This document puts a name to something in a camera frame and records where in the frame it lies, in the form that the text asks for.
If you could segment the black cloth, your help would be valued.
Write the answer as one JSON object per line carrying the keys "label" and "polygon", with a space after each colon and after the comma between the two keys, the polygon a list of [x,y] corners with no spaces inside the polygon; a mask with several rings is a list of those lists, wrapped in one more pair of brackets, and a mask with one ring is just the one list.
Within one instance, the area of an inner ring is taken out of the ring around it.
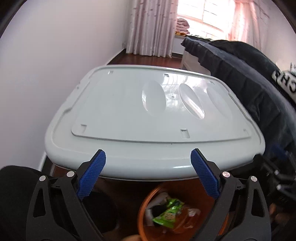
{"label": "black cloth", "polygon": [[167,207],[165,205],[156,205],[151,208],[146,208],[144,212],[147,226],[154,226],[153,219],[165,212]]}

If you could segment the black white lettered pillow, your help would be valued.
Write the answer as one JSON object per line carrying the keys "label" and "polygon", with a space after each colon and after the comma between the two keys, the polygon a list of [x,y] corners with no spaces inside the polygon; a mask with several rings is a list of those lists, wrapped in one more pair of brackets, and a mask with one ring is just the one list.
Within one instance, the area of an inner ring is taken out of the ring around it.
{"label": "black white lettered pillow", "polygon": [[273,80],[286,93],[293,102],[295,102],[295,72],[292,71],[274,71],[272,74]]}

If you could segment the folded pink blankets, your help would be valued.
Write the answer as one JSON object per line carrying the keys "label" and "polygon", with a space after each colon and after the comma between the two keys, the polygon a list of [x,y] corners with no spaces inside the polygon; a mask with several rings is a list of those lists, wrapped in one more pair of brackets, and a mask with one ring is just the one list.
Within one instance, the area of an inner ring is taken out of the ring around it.
{"label": "folded pink blankets", "polygon": [[186,36],[189,35],[189,28],[190,25],[184,18],[177,18],[177,24],[176,24],[176,31],[175,35],[177,36]]}

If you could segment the dark grey bed blanket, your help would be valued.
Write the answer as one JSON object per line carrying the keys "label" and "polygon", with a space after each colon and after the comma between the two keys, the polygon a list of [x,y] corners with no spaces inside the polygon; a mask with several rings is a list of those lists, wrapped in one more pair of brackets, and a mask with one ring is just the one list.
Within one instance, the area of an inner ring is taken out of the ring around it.
{"label": "dark grey bed blanket", "polygon": [[273,80],[280,69],[244,42],[186,37],[182,46],[235,93],[263,133],[265,156],[280,146],[295,153],[295,101]]}

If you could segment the green foil snack wrapper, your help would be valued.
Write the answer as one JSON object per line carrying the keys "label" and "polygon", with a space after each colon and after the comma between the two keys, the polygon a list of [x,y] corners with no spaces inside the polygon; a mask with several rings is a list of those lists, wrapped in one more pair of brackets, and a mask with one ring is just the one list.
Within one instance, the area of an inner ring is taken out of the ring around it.
{"label": "green foil snack wrapper", "polygon": [[173,229],[176,224],[177,215],[181,214],[183,206],[184,202],[180,201],[179,199],[168,199],[166,211],[160,216],[154,218],[153,222],[158,225]]}

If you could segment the pink striped curtain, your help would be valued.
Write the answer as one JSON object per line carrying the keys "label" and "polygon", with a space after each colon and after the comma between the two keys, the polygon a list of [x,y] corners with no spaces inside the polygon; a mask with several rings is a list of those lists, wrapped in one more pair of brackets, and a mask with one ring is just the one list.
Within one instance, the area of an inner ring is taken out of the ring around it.
{"label": "pink striped curtain", "polygon": [[132,1],[127,54],[171,57],[178,1]]}

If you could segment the white plastic storage lid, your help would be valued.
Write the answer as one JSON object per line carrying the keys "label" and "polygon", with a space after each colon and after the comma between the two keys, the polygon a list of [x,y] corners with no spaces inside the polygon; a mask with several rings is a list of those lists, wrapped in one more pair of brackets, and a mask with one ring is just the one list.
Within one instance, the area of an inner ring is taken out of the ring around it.
{"label": "white plastic storage lid", "polygon": [[89,71],[53,117],[45,150],[76,170],[97,150],[102,176],[160,181],[196,177],[199,149],[221,170],[250,163],[265,140],[234,92],[221,80],[184,70],[107,65]]}

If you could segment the orange plastic trash bin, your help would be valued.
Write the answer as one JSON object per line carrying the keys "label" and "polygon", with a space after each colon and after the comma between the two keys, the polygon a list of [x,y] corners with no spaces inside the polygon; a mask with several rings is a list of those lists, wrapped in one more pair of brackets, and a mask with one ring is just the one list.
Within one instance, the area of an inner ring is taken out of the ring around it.
{"label": "orange plastic trash bin", "polygon": [[140,207],[140,238],[190,240],[201,230],[214,204],[199,179],[164,182],[152,190]]}

